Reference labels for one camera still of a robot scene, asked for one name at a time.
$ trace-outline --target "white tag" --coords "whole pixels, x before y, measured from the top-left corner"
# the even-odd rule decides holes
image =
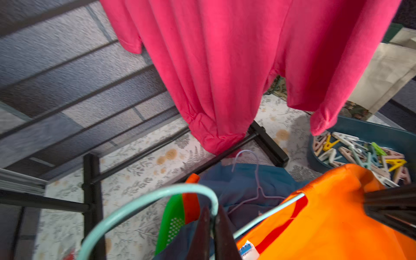
[[[248,240],[238,252],[242,260],[257,260],[260,256],[254,245]]]

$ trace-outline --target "red strip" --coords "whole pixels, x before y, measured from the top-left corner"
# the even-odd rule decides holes
[[[308,199],[306,197],[300,198],[298,201],[296,201],[295,209],[292,213],[292,216],[288,221],[286,221],[283,225],[275,228],[272,230],[264,239],[263,241],[256,246],[256,250],[259,254],[263,253],[266,248],[269,247],[273,241],[276,240],[276,238],[279,237],[280,234],[292,223],[293,219],[297,217],[297,215],[300,213],[300,211],[308,204]]]

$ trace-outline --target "orange bag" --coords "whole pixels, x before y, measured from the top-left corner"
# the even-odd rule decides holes
[[[364,212],[364,193],[383,188],[358,165],[330,170],[289,196],[306,195],[265,219],[237,247],[250,241],[259,260],[416,259],[414,240]]]

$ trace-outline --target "beige cloth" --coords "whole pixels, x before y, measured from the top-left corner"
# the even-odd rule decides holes
[[[416,50],[397,45],[414,37],[405,29],[392,39],[395,44],[380,43],[349,101],[375,113],[416,75]]]

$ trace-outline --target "blue plastic basin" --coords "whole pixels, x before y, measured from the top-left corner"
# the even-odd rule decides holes
[[[343,116],[339,116],[337,124],[328,129],[328,131],[331,133],[340,132],[357,136],[362,141],[369,143],[376,142],[381,147],[387,147],[404,154],[407,161],[405,166],[409,169],[412,183],[416,182],[416,134]],[[324,164],[315,156],[312,149],[312,143],[313,136],[311,135],[307,151],[307,159],[310,167],[320,173],[325,173],[332,169],[332,166]],[[337,150],[337,156],[341,155],[338,151],[340,146],[345,145],[339,142],[334,146]],[[337,161],[349,163],[344,157]]]

